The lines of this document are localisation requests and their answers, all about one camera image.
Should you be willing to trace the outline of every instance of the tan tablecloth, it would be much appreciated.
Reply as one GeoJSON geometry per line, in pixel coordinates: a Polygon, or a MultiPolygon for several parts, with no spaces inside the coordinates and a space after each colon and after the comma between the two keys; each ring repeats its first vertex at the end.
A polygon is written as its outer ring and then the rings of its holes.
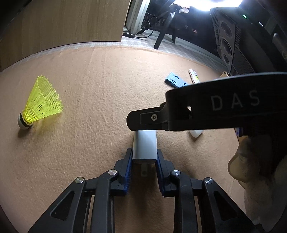
{"type": "MultiPolygon", "coordinates": [[[[126,126],[132,110],[159,106],[170,72],[191,83],[218,78],[210,68],[171,54],[127,47],[64,50],[16,64],[0,73],[0,205],[19,233],[78,176],[98,177],[133,145],[126,126]],[[17,117],[39,75],[45,75],[64,111],[20,131],[17,117]]],[[[158,148],[176,169],[213,177],[243,207],[243,189],[227,171],[238,141],[233,129],[205,130],[197,141],[188,132],[158,131],[158,148]]],[[[162,198],[154,167],[147,178],[133,168],[130,193],[116,198],[117,232],[172,232],[173,198],[162,198]]]]}

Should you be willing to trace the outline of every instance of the yellow shuttlecock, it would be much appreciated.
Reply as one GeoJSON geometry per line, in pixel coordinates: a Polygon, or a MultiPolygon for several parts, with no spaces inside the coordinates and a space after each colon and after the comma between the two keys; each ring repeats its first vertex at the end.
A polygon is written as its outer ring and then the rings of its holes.
{"type": "Polygon", "coordinates": [[[18,117],[21,129],[28,129],[34,121],[59,113],[63,110],[62,101],[45,76],[38,76],[30,93],[25,109],[18,117]]]}

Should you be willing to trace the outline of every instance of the tripod leg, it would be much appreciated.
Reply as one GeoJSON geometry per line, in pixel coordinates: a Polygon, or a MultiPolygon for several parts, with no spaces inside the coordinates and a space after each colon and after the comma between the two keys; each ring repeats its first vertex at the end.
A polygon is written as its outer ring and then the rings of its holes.
{"type": "Polygon", "coordinates": [[[170,15],[167,17],[167,19],[166,19],[166,21],[165,21],[165,23],[163,25],[163,28],[162,28],[162,30],[161,30],[161,32],[160,32],[160,34],[159,34],[159,36],[158,36],[158,38],[156,40],[156,43],[154,44],[154,48],[155,49],[159,48],[159,46],[160,46],[160,44],[161,44],[161,42],[162,42],[162,40],[164,38],[164,35],[166,34],[166,31],[167,31],[168,27],[170,26],[170,24],[172,22],[172,19],[173,19],[174,15],[175,15],[175,12],[170,13],[170,15]]]}

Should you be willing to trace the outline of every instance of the bright light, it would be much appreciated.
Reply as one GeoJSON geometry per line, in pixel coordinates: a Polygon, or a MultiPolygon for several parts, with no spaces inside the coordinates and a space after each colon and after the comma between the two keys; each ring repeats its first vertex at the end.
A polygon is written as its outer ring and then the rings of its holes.
{"type": "Polygon", "coordinates": [[[181,7],[190,8],[191,6],[201,10],[210,11],[215,7],[238,7],[242,0],[222,0],[221,2],[213,2],[212,0],[175,0],[174,4],[181,7]]]}

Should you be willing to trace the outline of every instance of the black band on shuttlecock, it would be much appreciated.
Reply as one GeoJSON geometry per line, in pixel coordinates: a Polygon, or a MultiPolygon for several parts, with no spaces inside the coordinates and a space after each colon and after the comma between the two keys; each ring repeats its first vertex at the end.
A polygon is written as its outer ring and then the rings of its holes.
{"type": "Polygon", "coordinates": [[[27,127],[27,128],[30,128],[32,125],[27,125],[26,124],[26,122],[24,121],[24,119],[23,119],[23,117],[22,117],[22,113],[20,113],[20,121],[21,121],[21,123],[25,126],[25,127],[27,127]]]}

